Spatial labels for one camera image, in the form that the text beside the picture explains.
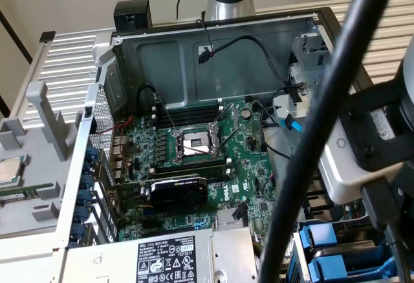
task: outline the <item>black connector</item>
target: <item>black connector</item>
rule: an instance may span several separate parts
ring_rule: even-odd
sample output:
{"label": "black connector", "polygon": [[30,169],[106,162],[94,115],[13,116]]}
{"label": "black connector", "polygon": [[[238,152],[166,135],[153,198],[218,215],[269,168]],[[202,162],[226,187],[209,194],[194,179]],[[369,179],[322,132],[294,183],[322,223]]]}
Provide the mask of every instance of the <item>black connector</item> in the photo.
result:
{"label": "black connector", "polygon": [[373,181],[361,188],[361,197],[372,225],[386,236],[397,265],[400,282],[411,282],[399,230],[400,209],[386,178]]}
{"label": "black connector", "polygon": [[242,202],[237,209],[232,214],[234,220],[240,220],[240,218],[243,221],[243,227],[248,226],[248,206],[246,203]]}
{"label": "black connector", "polygon": [[294,121],[295,121],[295,119],[293,118],[292,115],[288,114],[288,116],[286,116],[286,118],[285,118],[285,125],[286,125],[286,128],[288,130],[292,130],[293,129],[292,124],[294,123]]}
{"label": "black connector", "polygon": [[204,52],[199,55],[199,64],[202,65],[203,63],[206,63],[211,57],[211,53],[208,48]]}

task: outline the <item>motherboard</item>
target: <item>motherboard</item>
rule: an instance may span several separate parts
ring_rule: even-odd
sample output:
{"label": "motherboard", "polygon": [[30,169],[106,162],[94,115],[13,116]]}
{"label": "motherboard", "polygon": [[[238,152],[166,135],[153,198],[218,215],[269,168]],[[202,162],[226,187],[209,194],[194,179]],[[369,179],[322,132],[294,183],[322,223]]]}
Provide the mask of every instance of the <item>motherboard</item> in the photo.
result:
{"label": "motherboard", "polygon": [[259,110],[246,100],[153,107],[121,123],[109,191],[122,213],[119,241],[238,224],[262,242],[277,191]]}

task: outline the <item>capacitor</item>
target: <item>capacitor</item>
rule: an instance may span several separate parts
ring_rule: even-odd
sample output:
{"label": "capacitor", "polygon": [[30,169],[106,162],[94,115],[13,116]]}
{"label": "capacitor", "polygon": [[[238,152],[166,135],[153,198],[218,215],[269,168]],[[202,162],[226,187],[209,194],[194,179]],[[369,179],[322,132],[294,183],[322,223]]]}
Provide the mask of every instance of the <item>capacitor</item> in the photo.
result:
{"label": "capacitor", "polygon": [[73,223],[71,226],[71,240],[81,240],[85,237],[86,234],[86,226],[79,223]]}
{"label": "capacitor", "polygon": [[77,205],[73,212],[73,219],[77,223],[84,223],[89,219],[90,215],[91,212],[88,207]]}
{"label": "capacitor", "polygon": [[92,193],[85,189],[80,189],[78,195],[76,196],[76,203],[78,205],[89,205],[92,202]]}
{"label": "capacitor", "polygon": [[249,109],[241,110],[240,115],[244,120],[249,120],[250,118],[252,118],[252,112]]}
{"label": "capacitor", "polygon": [[149,185],[146,185],[146,187],[145,187],[145,197],[148,199],[149,198],[149,192],[150,192],[150,190],[149,190]]}
{"label": "capacitor", "polygon": [[145,185],[141,185],[140,195],[142,198],[145,197]]}
{"label": "capacitor", "polygon": [[98,160],[99,150],[93,146],[88,146],[85,152],[85,159],[89,162],[95,162]]}
{"label": "capacitor", "polygon": [[89,165],[89,163],[83,162],[83,165],[82,165],[82,173],[89,174],[90,171],[91,171],[91,166]]}
{"label": "capacitor", "polygon": [[81,189],[90,189],[93,186],[93,177],[90,174],[82,174],[80,176],[79,187]]}

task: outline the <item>warning label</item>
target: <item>warning label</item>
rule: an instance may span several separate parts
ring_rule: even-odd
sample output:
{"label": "warning label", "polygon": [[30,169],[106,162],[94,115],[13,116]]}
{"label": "warning label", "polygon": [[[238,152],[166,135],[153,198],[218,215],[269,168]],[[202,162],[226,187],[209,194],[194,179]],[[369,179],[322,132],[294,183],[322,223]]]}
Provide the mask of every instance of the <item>warning label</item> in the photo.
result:
{"label": "warning label", "polygon": [[197,283],[195,237],[138,245],[136,283]]}

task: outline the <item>sticker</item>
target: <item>sticker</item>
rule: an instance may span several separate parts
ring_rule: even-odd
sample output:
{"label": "sticker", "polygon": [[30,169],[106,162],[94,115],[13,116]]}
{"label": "sticker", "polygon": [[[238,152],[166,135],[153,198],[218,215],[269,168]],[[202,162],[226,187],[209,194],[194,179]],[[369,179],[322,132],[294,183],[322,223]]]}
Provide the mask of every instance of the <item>sticker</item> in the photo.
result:
{"label": "sticker", "polygon": [[373,110],[371,117],[374,121],[376,130],[383,140],[390,140],[395,138],[395,134],[391,125],[389,124],[386,115],[382,109]]}
{"label": "sticker", "polygon": [[212,51],[212,47],[210,45],[199,46],[199,56],[206,50]]}
{"label": "sticker", "polygon": [[239,186],[237,184],[232,185],[232,191],[233,191],[233,193],[238,193],[239,192]]}
{"label": "sticker", "polygon": [[136,283],[197,283],[195,237],[138,245]]}
{"label": "sticker", "polygon": [[15,199],[23,199],[24,197],[25,197],[25,194],[23,194],[23,193],[10,194],[8,196],[2,196],[2,197],[0,197],[0,201],[9,201],[9,200],[15,200]]}

